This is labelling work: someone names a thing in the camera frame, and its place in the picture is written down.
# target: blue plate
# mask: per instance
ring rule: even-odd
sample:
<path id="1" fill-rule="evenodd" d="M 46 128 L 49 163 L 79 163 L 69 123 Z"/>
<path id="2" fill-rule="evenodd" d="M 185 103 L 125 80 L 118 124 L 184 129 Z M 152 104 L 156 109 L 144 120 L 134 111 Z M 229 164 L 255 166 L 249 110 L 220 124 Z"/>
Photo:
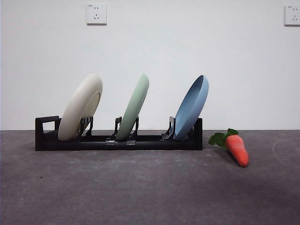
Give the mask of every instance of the blue plate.
<path id="1" fill-rule="evenodd" d="M 196 123 L 208 94 L 208 80 L 205 76 L 198 77 L 184 97 L 177 114 L 174 140 L 186 137 Z"/>

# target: dish rack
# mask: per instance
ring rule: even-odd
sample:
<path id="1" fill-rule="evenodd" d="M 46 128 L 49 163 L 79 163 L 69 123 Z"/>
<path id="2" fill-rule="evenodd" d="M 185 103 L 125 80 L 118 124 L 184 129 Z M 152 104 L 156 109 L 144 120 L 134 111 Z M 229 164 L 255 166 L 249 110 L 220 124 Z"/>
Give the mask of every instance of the dish rack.
<path id="1" fill-rule="evenodd" d="M 202 150 L 203 128 L 202 118 L 198 118 L 188 135 L 181 141 L 173 140 L 176 119 L 170 117 L 169 128 L 161 135 L 140 135 L 138 131 L 139 117 L 135 120 L 135 130 L 124 141 L 116 141 L 115 137 L 122 117 L 115 119 L 114 133 L 111 135 L 94 135 L 93 117 L 81 118 L 79 135 L 69 141 L 58 140 L 58 130 L 61 118 L 59 116 L 41 117 L 35 120 L 35 150 Z M 43 124 L 54 122 L 54 130 L 44 131 Z"/>

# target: cream plate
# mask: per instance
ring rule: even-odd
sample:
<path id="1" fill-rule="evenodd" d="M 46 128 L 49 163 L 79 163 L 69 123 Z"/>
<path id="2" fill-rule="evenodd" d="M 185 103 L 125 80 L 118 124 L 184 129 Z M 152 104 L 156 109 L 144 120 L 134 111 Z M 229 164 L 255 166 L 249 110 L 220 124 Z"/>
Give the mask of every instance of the cream plate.
<path id="1" fill-rule="evenodd" d="M 73 93 L 61 118 L 58 130 L 60 141 L 71 140 L 79 135 L 81 118 L 94 115 L 101 95 L 100 77 L 97 74 L 88 75 Z"/>

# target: orange carrot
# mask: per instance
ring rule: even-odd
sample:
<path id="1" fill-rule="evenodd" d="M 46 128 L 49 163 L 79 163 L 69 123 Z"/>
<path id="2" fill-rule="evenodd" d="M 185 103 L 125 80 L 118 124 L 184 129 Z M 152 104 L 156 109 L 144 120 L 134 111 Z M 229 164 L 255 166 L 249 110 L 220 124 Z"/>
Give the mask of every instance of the orange carrot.
<path id="1" fill-rule="evenodd" d="M 229 150 L 241 167 L 246 167 L 249 162 L 249 155 L 245 149 L 243 139 L 239 137 L 234 129 L 228 129 L 227 134 L 215 133 L 210 137 L 208 143 L 218 145 Z"/>
<path id="2" fill-rule="evenodd" d="M 225 140 L 225 146 L 241 167 L 246 167 L 248 165 L 249 155 L 245 149 L 243 139 L 241 139 L 240 136 L 228 136 Z"/>

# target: plate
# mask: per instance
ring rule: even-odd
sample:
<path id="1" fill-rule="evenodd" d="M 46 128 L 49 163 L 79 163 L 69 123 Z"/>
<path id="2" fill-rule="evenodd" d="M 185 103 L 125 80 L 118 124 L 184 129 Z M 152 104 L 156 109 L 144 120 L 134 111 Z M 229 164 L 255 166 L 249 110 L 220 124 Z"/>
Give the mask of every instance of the plate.
<path id="1" fill-rule="evenodd" d="M 204 107 L 208 89 L 208 80 L 203 75 L 190 87 L 175 116 L 174 140 L 182 140 L 192 129 Z"/>
<path id="2" fill-rule="evenodd" d="M 122 141 L 129 137 L 130 132 L 135 125 L 135 119 L 139 115 L 146 98 L 148 88 L 149 79 L 145 74 L 143 74 L 135 87 L 124 116 L 122 117 L 122 122 L 116 136 L 116 141 Z"/>
<path id="3" fill-rule="evenodd" d="M 61 118 L 58 130 L 60 141 L 71 140 L 79 135 L 81 118 L 94 115 L 101 95 L 100 77 L 97 74 L 88 75 L 73 93 Z"/>

